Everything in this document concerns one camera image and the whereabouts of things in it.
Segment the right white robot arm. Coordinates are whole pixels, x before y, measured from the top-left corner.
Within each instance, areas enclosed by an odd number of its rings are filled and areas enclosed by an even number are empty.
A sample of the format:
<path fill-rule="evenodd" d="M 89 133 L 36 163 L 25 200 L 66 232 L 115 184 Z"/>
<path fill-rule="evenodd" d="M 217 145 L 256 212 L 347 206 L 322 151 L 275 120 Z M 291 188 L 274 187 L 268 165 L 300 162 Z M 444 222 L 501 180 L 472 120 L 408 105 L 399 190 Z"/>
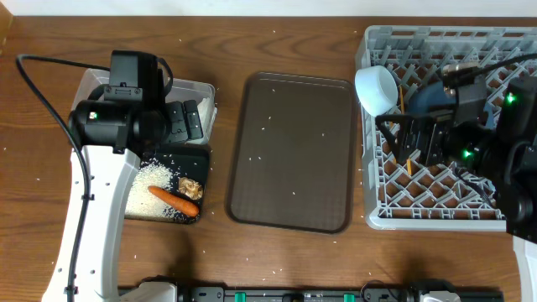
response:
<path fill-rule="evenodd" d="M 536 299 L 536 79 L 509 82 L 494 129 L 479 122 L 486 84 L 479 75 L 443 80 L 456 101 L 427 113 L 383 114 L 375 119 L 396 160 L 419 150 L 424 166 L 456 162 L 491 180 L 497 208 L 514 240 L 522 299 Z"/>

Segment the dark blue plate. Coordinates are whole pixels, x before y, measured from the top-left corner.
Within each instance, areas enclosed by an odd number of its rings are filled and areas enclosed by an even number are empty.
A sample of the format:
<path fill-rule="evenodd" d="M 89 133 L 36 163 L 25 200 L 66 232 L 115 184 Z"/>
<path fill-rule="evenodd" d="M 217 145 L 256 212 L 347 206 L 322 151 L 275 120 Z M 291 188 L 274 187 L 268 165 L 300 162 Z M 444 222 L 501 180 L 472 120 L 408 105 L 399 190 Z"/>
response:
<path fill-rule="evenodd" d="M 440 82 L 430 84 L 421 91 L 416 92 L 405 107 L 407 113 L 427 113 L 435 107 L 451 106 L 456 104 L 456 98 L 444 92 Z M 479 116 L 480 123 L 487 129 L 494 129 L 493 107 L 486 103 L 483 113 Z"/>

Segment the white tissue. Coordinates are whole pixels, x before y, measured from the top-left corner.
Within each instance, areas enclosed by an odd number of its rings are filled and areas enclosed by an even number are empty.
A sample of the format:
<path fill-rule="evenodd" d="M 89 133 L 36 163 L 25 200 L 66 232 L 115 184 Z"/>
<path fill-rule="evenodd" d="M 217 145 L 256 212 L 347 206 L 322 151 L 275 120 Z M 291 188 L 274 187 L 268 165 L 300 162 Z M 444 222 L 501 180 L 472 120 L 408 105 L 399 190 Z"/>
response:
<path fill-rule="evenodd" d="M 197 105 L 199 117 L 201 120 L 201 126 L 205 133 L 209 133 L 214 123 L 215 105 L 214 100 L 210 97 L 205 97 Z"/>

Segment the orange carrot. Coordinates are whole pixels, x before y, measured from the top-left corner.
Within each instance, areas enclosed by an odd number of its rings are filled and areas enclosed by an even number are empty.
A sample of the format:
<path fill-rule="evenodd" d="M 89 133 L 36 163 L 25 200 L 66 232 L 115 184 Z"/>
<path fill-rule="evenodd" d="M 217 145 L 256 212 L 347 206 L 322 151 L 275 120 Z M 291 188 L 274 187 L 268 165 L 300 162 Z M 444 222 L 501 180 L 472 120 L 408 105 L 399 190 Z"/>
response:
<path fill-rule="evenodd" d="M 196 206 L 194 203 L 188 200 L 182 199 L 178 196 L 172 195 L 168 191 L 161 189 L 157 186 L 149 186 L 148 191 L 152 195 L 161 199 L 167 205 L 171 206 L 175 210 L 187 216 L 195 217 L 200 212 L 198 206 Z"/>

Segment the brown food scrap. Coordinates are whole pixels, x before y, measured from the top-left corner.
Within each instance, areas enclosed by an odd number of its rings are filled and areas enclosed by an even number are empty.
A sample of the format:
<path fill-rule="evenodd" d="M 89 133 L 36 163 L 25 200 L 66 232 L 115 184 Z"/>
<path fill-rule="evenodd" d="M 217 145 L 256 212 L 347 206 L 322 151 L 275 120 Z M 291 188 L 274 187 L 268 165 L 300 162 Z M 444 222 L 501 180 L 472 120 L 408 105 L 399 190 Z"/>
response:
<path fill-rule="evenodd" d="M 192 200 L 200 200 L 204 195 L 202 184 L 186 177 L 179 178 L 178 191 Z"/>

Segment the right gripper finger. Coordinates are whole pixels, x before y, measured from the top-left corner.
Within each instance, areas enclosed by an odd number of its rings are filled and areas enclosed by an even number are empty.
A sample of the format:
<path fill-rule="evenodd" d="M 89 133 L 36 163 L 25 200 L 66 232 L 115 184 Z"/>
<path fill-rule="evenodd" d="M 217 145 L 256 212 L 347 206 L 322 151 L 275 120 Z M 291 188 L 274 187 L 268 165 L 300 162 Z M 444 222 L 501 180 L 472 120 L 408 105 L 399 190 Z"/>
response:
<path fill-rule="evenodd" d="M 392 152 L 395 160 L 397 162 L 404 162 L 405 161 L 404 144 L 403 144 L 404 135 L 400 131 L 398 131 L 396 134 L 393 134 L 384 125 L 378 126 L 378 130 L 380 131 L 380 133 L 383 135 L 386 142 L 388 143 L 390 151 Z"/>
<path fill-rule="evenodd" d="M 411 122 L 414 118 L 408 114 L 383 114 L 375 117 L 375 124 L 377 126 L 383 126 L 386 122 L 393 122 L 397 124 L 404 124 Z"/>

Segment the light blue rice bowl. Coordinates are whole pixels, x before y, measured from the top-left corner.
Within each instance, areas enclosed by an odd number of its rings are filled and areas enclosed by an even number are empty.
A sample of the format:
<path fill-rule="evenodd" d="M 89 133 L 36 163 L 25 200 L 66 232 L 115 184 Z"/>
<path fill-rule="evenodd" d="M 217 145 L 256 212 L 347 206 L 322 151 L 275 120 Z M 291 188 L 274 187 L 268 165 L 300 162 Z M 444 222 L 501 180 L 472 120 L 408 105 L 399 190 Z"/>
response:
<path fill-rule="evenodd" d="M 375 65 L 360 69 L 354 81 L 357 97 L 370 116 L 383 115 L 396 106 L 398 87 L 387 68 Z"/>

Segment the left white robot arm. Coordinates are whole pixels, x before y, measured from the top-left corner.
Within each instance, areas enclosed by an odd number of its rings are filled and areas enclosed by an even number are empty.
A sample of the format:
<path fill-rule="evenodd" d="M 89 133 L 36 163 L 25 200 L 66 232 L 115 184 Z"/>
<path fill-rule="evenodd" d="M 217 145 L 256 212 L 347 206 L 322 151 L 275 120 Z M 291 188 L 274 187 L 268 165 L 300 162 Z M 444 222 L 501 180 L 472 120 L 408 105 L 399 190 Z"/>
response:
<path fill-rule="evenodd" d="M 142 157 L 204 137 L 195 101 L 168 103 L 164 59 L 112 52 L 109 81 L 71 111 L 70 202 L 45 301 L 118 301 L 117 258 L 128 195 Z"/>

